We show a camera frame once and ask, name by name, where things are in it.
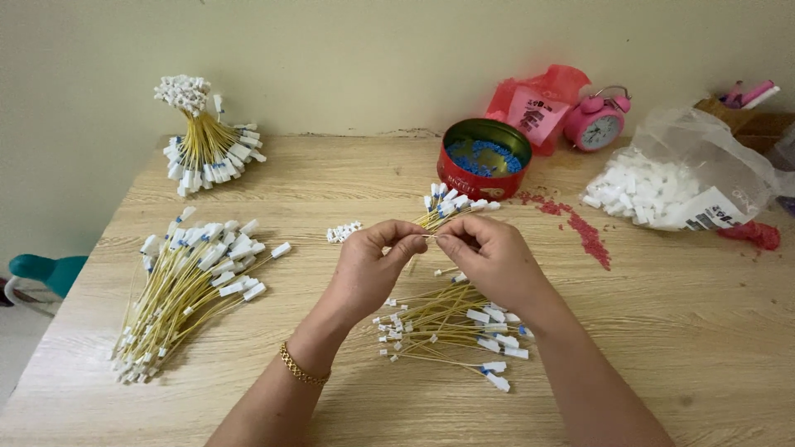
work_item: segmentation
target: pink label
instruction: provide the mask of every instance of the pink label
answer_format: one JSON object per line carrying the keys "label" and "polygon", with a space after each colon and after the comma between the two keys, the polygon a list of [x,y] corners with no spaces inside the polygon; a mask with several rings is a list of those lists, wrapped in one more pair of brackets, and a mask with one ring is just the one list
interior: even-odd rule
{"label": "pink label", "polygon": [[507,124],[521,130],[539,146],[570,108],[567,103],[550,101],[528,87],[519,87],[510,102]]}

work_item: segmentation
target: woman's right hand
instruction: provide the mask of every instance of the woman's right hand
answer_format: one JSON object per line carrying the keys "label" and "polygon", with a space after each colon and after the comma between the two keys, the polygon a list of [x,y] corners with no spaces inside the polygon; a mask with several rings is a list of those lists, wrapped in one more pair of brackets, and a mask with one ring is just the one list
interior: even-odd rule
{"label": "woman's right hand", "polygon": [[520,317],[543,301],[560,300],[516,227],[469,215],[446,223],[436,235],[480,293]]}

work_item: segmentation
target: blue plastic pieces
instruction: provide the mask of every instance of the blue plastic pieces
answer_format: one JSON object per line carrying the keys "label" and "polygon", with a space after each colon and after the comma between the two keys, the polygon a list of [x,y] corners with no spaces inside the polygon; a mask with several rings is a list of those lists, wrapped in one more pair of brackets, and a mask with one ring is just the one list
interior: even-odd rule
{"label": "blue plastic pieces", "polygon": [[455,155],[455,152],[461,149],[464,144],[465,142],[455,142],[450,146],[447,146],[445,150],[452,159],[453,163],[456,163],[458,167],[469,173],[473,173],[481,177],[491,177],[491,173],[497,169],[497,166],[478,164],[478,158],[484,150],[489,150],[501,156],[505,160],[505,163],[508,167],[508,172],[517,173],[522,170],[522,164],[519,162],[519,160],[514,157],[514,155],[508,149],[500,146],[499,144],[477,140],[472,142],[471,156],[468,157],[466,155]]}

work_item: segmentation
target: pile of white connectors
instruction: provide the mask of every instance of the pile of white connectors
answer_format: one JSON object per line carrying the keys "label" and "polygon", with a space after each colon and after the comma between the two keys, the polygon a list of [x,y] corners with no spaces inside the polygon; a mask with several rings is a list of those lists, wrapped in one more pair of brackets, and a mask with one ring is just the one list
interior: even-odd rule
{"label": "pile of white connectors", "polygon": [[163,76],[160,82],[160,85],[154,88],[154,98],[162,100],[169,106],[199,116],[207,105],[210,83],[204,78],[186,75]]}
{"label": "pile of white connectors", "polygon": [[337,228],[329,228],[326,231],[326,239],[330,243],[343,243],[348,236],[352,235],[354,231],[362,229],[362,223],[358,220],[345,225],[340,225]]}
{"label": "pile of white connectors", "polygon": [[677,226],[680,209],[701,189],[689,169],[624,150],[587,186],[582,201],[611,216],[631,217],[635,225],[667,228]]}

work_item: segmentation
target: hand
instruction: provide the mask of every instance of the hand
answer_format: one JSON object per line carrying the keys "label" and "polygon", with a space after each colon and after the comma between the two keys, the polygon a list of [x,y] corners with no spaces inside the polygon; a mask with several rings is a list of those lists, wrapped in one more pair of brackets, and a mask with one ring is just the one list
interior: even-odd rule
{"label": "hand", "polygon": [[469,215],[446,223],[436,235],[436,243],[478,291],[511,312],[560,299],[516,227]]}
{"label": "hand", "polygon": [[[387,220],[354,232],[343,243],[331,283],[318,304],[341,311],[353,327],[389,297],[403,266],[425,253],[428,232],[419,225]],[[392,247],[386,255],[384,247]]]}

